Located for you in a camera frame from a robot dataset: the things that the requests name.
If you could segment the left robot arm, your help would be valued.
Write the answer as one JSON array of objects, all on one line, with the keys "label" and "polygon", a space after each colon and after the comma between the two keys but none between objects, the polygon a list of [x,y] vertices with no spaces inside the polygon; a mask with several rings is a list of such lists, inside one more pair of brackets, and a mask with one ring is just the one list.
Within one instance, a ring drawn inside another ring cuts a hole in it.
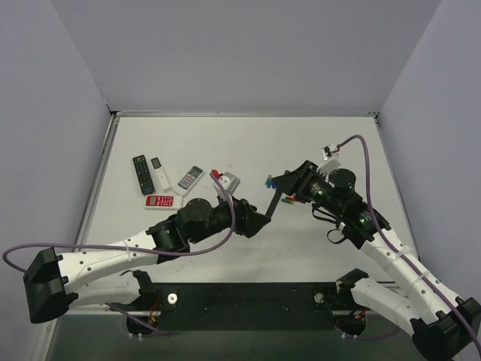
[{"label": "left robot arm", "polygon": [[179,258],[190,252],[191,244],[225,229],[252,238],[270,221],[245,199],[221,201],[216,207],[206,199],[193,199],[166,220],[98,250],[43,249],[23,275],[29,320],[45,323],[72,307],[110,302],[111,291],[94,296],[87,292],[89,284],[128,268]]}]

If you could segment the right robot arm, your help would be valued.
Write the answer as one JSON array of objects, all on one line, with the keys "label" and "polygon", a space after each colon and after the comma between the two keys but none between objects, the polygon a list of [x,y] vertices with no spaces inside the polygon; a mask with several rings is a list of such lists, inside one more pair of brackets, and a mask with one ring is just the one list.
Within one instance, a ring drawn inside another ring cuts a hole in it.
[{"label": "right robot arm", "polygon": [[343,236],[387,273],[400,290],[389,290],[356,269],[337,280],[339,294],[396,324],[427,360],[451,360],[476,338],[480,326],[478,301],[460,297],[413,255],[382,215],[370,210],[355,191],[352,171],[338,168],[323,174],[306,161],[271,181],[296,201],[332,214]]}]

